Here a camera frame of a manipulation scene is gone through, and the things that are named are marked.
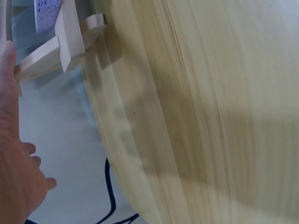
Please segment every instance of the white floor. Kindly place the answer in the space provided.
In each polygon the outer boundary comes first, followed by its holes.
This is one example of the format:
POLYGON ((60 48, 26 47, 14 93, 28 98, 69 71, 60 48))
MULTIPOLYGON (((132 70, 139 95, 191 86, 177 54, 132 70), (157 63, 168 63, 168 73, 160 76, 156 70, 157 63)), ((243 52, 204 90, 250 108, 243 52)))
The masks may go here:
MULTIPOLYGON (((39 224, 95 224, 110 211, 105 152, 75 83, 80 83, 78 73, 59 72, 22 86, 21 140, 36 145, 41 170, 58 184, 30 217, 39 224)), ((113 176, 112 182, 117 211, 105 224, 134 214, 113 176)), ((145 222, 138 218, 133 224, 145 222)))

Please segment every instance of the wooden stand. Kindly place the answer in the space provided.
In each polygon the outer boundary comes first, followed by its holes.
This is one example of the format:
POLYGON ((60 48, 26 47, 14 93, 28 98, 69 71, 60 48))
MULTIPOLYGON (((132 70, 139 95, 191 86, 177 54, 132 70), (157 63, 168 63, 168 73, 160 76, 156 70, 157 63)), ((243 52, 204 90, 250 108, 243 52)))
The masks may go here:
MULTIPOLYGON (((11 38, 11 0, 0 4, 1 45, 11 38)), ((24 83, 52 71, 74 70, 85 55, 85 50, 93 45, 106 27, 103 14, 94 14, 79 23, 75 0, 64 0, 55 24, 55 34, 51 40, 24 58, 15 68, 15 78, 24 83)))

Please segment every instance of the finger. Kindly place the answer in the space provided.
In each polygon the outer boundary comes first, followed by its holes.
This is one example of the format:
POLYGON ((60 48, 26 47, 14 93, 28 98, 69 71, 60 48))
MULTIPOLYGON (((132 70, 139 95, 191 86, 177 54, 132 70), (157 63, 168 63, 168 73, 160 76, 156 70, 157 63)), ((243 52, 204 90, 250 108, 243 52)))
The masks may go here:
POLYGON ((47 178, 48 190, 52 190, 57 186, 57 181, 55 178, 47 178))
POLYGON ((14 43, 7 41, 0 56, 0 81, 14 82, 16 51, 14 43))
POLYGON ((33 154, 36 152, 36 146, 33 145, 32 143, 23 143, 23 146, 25 147, 25 150, 27 150, 27 152, 29 152, 29 154, 33 154))
POLYGON ((42 159, 41 159, 40 157, 38 157, 38 156, 32 156, 32 159, 34 160, 34 162, 35 162, 38 166, 41 165, 41 163, 42 163, 42 159))

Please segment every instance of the light wooden surface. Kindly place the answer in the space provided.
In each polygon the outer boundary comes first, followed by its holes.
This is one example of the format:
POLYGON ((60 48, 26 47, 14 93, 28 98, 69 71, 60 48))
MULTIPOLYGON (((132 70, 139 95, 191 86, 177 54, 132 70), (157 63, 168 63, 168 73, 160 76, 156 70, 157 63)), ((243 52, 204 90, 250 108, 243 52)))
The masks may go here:
POLYGON ((60 42, 61 65, 64 70, 72 70, 76 60, 85 53, 75 0, 62 0, 55 23, 55 34, 60 42))
POLYGON ((299 3, 101 0, 86 91, 150 224, 299 223, 299 3))

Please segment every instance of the wooden stick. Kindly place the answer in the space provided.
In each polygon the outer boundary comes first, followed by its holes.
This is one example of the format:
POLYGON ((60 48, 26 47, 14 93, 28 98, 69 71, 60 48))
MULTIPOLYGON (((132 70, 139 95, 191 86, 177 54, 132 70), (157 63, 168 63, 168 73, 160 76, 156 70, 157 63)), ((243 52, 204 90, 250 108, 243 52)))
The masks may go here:
POLYGON ((12 17, 24 12, 28 6, 12 6, 11 12, 12 12, 12 17))
POLYGON ((63 0, 55 24, 60 42, 60 59, 64 72, 72 61, 85 53, 75 0, 63 0))
POLYGON ((55 36, 23 59, 16 66, 14 74, 17 79, 22 80, 36 73, 44 73, 60 63, 59 54, 60 44, 55 36))

